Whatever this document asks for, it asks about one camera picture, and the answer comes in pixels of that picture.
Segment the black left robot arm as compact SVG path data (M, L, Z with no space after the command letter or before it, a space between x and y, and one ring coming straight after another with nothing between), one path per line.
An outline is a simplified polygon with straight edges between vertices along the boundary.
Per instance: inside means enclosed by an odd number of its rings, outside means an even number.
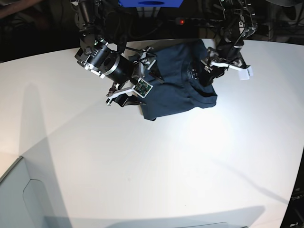
M220 9L224 21L221 23L220 40L215 48L207 48L207 56L201 60L204 68L199 76L203 86L209 86L215 78L224 75L228 69L238 71L241 80L248 80L252 67L242 57L244 40L257 30L254 9L248 0L221 0Z

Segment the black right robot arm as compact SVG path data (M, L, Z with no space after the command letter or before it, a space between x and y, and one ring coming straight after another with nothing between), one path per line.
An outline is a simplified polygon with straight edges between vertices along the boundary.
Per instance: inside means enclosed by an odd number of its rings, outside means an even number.
M127 46L133 12L108 0L72 0L79 29L80 49L77 63L100 78L113 84L107 93L107 105L121 107L145 105L144 99L153 86L145 80L145 72L157 60L152 47L136 49Z

